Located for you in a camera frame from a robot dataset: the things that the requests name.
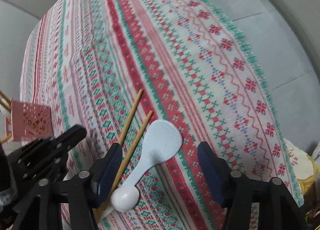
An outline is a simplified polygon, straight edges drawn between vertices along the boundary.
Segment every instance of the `chopsticks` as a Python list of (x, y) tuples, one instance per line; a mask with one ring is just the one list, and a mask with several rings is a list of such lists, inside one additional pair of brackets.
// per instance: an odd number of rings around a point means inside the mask
[(6, 104), (2, 101), (2, 99), (0, 99), (0, 105), (3, 108), (5, 108), (8, 112), (11, 113), (11, 100), (8, 97), (6, 97), (6, 95), (1, 90), (0, 90), (0, 96), (7, 102)]
[(11, 113), (11, 108), (7, 106), (4, 102), (2, 102), (2, 99), (0, 99), (0, 104), (3, 108), (5, 108), (8, 112)]
[(115, 178), (115, 181), (113, 182), (113, 185), (111, 187), (111, 190), (110, 190), (110, 193), (109, 193), (109, 197), (94, 213), (96, 221), (98, 221), (100, 219), (102, 213), (104, 212), (104, 210), (108, 206), (110, 196), (113, 193), (113, 191), (116, 189), (116, 186), (119, 183), (119, 180), (120, 180), (120, 178), (122, 176), (122, 173), (124, 172), (125, 168), (127, 167), (128, 163), (129, 163), (129, 160), (130, 160), (132, 154), (134, 153), (134, 150), (136, 149), (139, 141), (141, 140), (142, 135), (143, 135), (144, 131), (146, 130), (146, 127), (148, 126), (148, 123), (149, 123), (152, 115), (153, 115), (153, 111), (150, 111), (148, 113), (148, 115), (146, 116), (146, 118), (143, 120), (143, 123), (141, 125), (140, 130), (138, 131), (136, 137), (132, 141), (132, 143), (131, 143), (131, 145), (130, 145), (130, 147), (129, 147), (129, 149), (128, 149), (125, 157), (124, 157), (124, 159), (121, 162), (121, 165), (119, 167), (118, 173), (117, 173), (116, 178)]
[(0, 144), (3, 144), (5, 142), (7, 142), (10, 138), (12, 137), (12, 134), (9, 134), (7, 137), (5, 137), (4, 139), (0, 140)]
[(135, 112), (137, 110), (137, 107), (139, 105), (142, 93), (143, 93), (143, 90), (140, 89), (138, 94), (137, 94), (137, 96), (136, 96), (136, 98), (135, 98), (135, 100), (134, 100), (134, 103), (133, 103), (133, 105), (131, 107), (131, 110), (130, 110), (130, 112), (128, 114), (128, 117), (125, 119), (124, 126), (123, 126), (121, 134), (120, 134), (120, 136), (118, 138), (118, 143), (120, 144), (120, 146), (122, 146), (122, 144), (124, 142), (124, 139), (125, 139), (125, 136), (127, 135), (127, 132), (129, 130), (129, 127), (130, 127), (130, 124), (132, 122), (134, 114), (135, 114)]
[(11, 100), (0, 90), (0, 96), (11, 106)]

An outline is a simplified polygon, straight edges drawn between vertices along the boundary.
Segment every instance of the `table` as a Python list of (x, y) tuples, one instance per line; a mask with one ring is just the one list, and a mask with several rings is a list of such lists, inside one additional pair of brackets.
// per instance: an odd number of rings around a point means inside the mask
[[(69, 152), (68, 177), (106, 154), (140, 88), (124, 152), (150, 110), (152, 120), (174, 123), (183, 146), (143, 176), (135, 209), (114, 212), (101, 229), (220, 229), (223, 210), (197, 160), (201, 141), (250, 178), (280, 177), (303, 203), (263, 70), (244, 34), (208, 0), (58, 0), (29, 37), (21, 100), (51, 106), (55, 135), (76, 123), (88, 131)], [(140, 153), (139, 145), (122, 181)]]

